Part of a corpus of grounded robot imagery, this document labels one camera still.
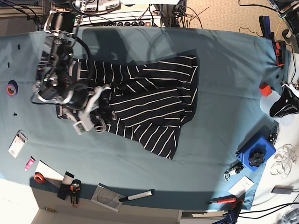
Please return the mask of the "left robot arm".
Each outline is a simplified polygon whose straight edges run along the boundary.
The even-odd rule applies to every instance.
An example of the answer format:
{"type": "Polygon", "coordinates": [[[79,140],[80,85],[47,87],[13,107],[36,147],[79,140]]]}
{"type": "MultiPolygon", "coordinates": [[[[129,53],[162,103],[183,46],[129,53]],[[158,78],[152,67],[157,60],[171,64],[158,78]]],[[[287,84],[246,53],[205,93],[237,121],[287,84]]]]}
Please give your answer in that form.
{"type": "MultiPolygon", "coordinates": [[[[278,15],[287,24],[290,33],[299,40],[299,2],[297,0],[271,0],[270,3],[278,15]]],[[[287,83],[283,81],[284,87],[280,99],[270,108],[272,118],[282,118],[289,114],[299,113],[299,82],[287,83]]]]}

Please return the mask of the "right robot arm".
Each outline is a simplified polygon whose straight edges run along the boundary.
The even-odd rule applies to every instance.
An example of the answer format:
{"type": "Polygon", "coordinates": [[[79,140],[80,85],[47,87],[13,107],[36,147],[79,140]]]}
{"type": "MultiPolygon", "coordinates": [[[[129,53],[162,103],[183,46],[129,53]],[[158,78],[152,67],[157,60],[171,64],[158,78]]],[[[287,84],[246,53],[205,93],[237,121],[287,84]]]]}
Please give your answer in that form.
{"type": "Polygon", "coordinates": [[[107,126],[98,110],[112,89],[96,82],[96,66],[88,46],[78,38],[79,21],[71,12],[50,11],[44,31],[48,34],[36,72],[30,102],[55,105],[58,117],[73,121],[78,135],[107,126]]]}

